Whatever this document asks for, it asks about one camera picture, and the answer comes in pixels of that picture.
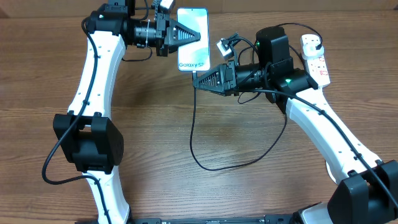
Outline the blue screen smartphone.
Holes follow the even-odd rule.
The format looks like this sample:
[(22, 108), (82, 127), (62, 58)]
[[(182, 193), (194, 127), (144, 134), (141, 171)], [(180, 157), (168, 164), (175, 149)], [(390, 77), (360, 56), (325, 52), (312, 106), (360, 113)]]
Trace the blue screen smartphone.
[(210, 69), (210, 44), (208, 10), (204, 7), (181, 7), (177, 9), (177, 40), (184, 45), (178, 47), (177, 67), (182, 72), (204, 72)]

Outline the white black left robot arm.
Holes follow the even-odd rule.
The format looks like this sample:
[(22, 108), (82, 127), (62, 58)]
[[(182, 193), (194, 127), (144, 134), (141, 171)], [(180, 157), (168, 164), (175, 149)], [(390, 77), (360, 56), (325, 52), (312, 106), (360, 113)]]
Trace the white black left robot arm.
[(53, 130), (55, 147), (61, 149), (79, 178), (90, 185), (98, 223), (132, 223), (119, 176), (124, 139), (111, 120), (111, 101), (120, 63), (126, 49), (134, 45), (165, 57), (179, 47), (200, 40), (200, 33), (170, 17), (173, 1), (147, 4), (154, 19), (135, 18), (134, 1), (109, 1), (84, 18), (81, 28), (87, 38), (86, 60), (76, 95), (65, 114), (56, 114)]

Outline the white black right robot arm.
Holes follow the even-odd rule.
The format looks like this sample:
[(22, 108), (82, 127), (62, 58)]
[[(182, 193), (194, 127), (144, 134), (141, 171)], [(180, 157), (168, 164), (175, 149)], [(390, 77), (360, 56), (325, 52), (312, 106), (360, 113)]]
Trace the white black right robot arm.
[(305, 70), (230, 61), (193, 76), (195, 90), (217, 95), (264, 93), (297, 123), (324, 157), (337, 188), (326, 203), (293, 213), (290, 223), (387, 223), (397, 219), (397, 161), (367, 149), (329, 106)]

